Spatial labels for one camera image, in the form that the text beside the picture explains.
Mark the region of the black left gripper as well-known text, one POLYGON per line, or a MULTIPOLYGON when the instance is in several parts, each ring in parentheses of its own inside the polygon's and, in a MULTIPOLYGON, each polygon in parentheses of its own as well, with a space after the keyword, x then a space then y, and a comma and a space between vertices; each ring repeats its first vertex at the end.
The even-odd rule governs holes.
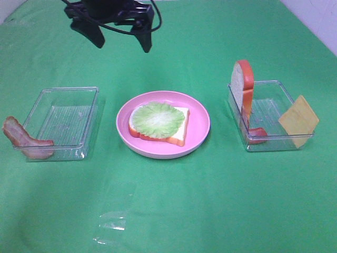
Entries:
POLYGON ((109 24, 130 25, 130 33, 136 37, 143 51, 148 53, 152 47, 152 27, 154 2, 144 4, 138 1, 65 1, 64 12, 73 18, 71 29, 91 41, 97 48, 102 48, 105 38, 99 28, 126 33, 109 24))

